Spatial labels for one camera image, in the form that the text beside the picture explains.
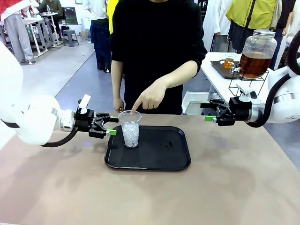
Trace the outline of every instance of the yellow jacket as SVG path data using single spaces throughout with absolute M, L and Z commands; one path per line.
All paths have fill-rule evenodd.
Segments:
M 113 32 L 113 13 L 116 8 L 119 0 L 109 0 L 107 4 L 107 15 L 108 15 L 108 23 L 109 23 L 109 32 L 112 34 Z
M 277 0 L 256 0 L 249 28 L 271 27 L 276 3 Z M 233 0 L 226 16 L 239 26 L 245 27 L 251 5 L 252 0 Z

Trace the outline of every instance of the hand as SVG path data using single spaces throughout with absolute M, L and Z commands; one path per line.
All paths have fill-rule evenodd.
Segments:
M 119 98 L 113 99 L 113 107 L 116 110 L 117 113 L 121 113 L 124 111 L 124 102 L 123 100 Z
M 132 107 L 131 113 L 135 113 L 142 104 L 143 109 L 156 109 L 165 96 L 167 85 L 157 79 L 149 88 L 144 90 Z
M 284 29 L 283 29 L 283 31 L 282 31 L 282 36 L 283 36 L 283 37 L 287 34 L 287 30 L 288 30 L 288 28 L 284 28 Z

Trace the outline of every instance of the small glass cup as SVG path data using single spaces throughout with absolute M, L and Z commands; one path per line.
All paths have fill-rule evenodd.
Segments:
M 235 58 L 235 54 L 226 54 L 225 55 L 225 62 L 224 62 L 224 68 L 225 69 L 230 69 L 232 67 L 232 65 L 234 64 L 234 58 Z
M 130 110 L 124 111 L 119 115 L 125 146 L 135 148 L 139 142 L 140 120 L 142 115 L 139 112 L 130 114 Z

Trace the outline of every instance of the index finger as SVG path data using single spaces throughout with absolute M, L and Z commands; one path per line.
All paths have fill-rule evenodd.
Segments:
M 133 105 L 133 107 L 132 107 L 132 109 L 130 111 L 130 114 L 134 114 L 136 112 L 137 108 L 141 105 L 142 102 L 143 101 L 140 98 L 138 98 L 136 100 L 135 104 Z

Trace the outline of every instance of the brown tabletop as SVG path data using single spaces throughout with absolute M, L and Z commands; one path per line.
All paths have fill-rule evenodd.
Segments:
M 299 225 L 299 172 L 267 131 L 203 119 L 143 115 L 142 125 L 185 132 L 192 163 L 182 172 L 112 170 L 108 139 L 86 133 L 53 149 L 13 137 L 0 150 L 0 223 Z

